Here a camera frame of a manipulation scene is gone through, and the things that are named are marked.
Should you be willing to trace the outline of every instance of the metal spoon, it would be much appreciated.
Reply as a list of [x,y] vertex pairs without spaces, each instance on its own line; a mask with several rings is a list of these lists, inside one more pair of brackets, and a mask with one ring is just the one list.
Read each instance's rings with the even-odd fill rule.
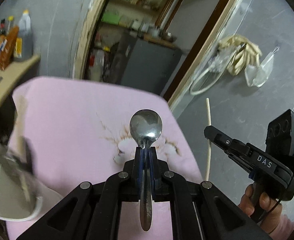
[[151,144],[161,135],[161,118],[155,111],[149,109],[139,110],[132,116],[129,129],[133,139],[143,149],[143,174],[139,212],[140,224],[144,231],[148,231],[152,219],[149,152]]

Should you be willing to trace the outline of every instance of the orange plastic package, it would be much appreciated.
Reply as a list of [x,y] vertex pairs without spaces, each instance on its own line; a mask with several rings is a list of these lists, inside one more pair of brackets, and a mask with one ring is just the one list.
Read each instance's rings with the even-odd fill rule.
[[4,71],[10,64],[11,56],[13,55],[16,39],[19,32],[19,27],[15,26],[12,28],[4,41],[4,47],[0,52],[0,69]]

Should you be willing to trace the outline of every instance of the plastic jug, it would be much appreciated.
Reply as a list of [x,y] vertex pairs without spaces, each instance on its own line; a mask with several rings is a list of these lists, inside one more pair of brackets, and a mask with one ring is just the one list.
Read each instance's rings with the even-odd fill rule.
[[24,10],[18,23],[19,33],[14,50],[14,61],[25,61],[32,56],[33,37],[29,11]]

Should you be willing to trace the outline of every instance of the pink table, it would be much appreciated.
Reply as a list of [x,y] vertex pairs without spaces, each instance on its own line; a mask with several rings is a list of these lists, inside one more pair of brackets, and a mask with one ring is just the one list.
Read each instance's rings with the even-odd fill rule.
[[[105,181],[134,158],[137,145],[130,136],[129,121],[145,108],[162,118],[162,135],[153,144],[158,158],[187,180],[202,181],[183,133],[159,96],[122,86],[47,77],[18,87],[13,93],[16,104],[20,95],[28,102],[24,136],[34,149],[35,174],[63,196],[83,181]],[[14,139],[9,146],[16,148]],[[123,203],[119,240],[172,239],[169,203],[153,203],[152,219],[151,229],[144,232],[139,204]],[[7,222],[10,239],[33,223]]]

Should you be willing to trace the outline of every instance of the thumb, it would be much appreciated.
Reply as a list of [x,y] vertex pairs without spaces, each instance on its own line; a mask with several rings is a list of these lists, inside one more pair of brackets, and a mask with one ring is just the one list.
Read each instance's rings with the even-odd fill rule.
[[[276,200],[270,198],[265,192],[261,194],[259,199],[260,207],[267,212],[271,210],[277,203]],[[276,208],[270,212],[263,220],[260,227],[267,233],[271,233],[279,224],[280,216],[282,212],[282,205],[278,204]]]

